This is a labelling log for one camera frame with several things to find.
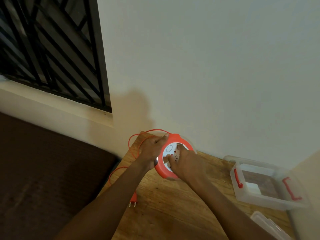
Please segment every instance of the white round button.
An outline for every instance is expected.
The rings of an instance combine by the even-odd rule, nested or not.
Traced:
[[[170,152],[170,151],[172,150],[172,148],[173,148],[172,145],[168,146],[168,147],[167,147],[167,152]]]

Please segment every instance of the wood grain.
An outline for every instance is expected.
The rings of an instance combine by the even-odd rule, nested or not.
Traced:
[[[138,136],[131,146],[134,155],[143,138]],[[206,173],[212,183],[248,216],[260,211],[273,220],[289,236],[294,238],[288,215],[285,211],[272,210],[239,202],[233,190],[230,170],[233,163],[198,152],[206,161]],[[128,151],[118,167],[130,166],[134,157]],[[111,182],[125,171],[117,170]],[[169,181],[150,170],[137,188],[138,203],[128,207],[112,239],[228,239],[218,220],[206,204],[182,181]]]

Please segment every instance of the person's left hand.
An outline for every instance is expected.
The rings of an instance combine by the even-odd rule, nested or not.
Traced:
[[[166,133],[163,137],[155,136],[146,139],[141,145],[142,151],[136,161],[146,165],[148,170],[153,169],[155,167],[154,160],[159,156],[168,136],[169,134]]]

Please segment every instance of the person's right arm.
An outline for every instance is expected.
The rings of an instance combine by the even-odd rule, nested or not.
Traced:
[[[179,161],[168,155],[172,171],[206,203],[230,240],[275,240],[222,194],[208,179],[201,156],[178,145]]]

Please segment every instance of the person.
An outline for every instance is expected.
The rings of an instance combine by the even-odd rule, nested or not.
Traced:
[[[55,239],[111,239],[128,202],[144,175],[154,168],[154,160],[168,139],[152,137],[142,145],[140,156],[104,193],[84,207]],[[230,240],[275,238],[252,221],[226,198],[208,179],[201,156],[178,145],[179,161],[167,156],[172,171],[206,203]]]

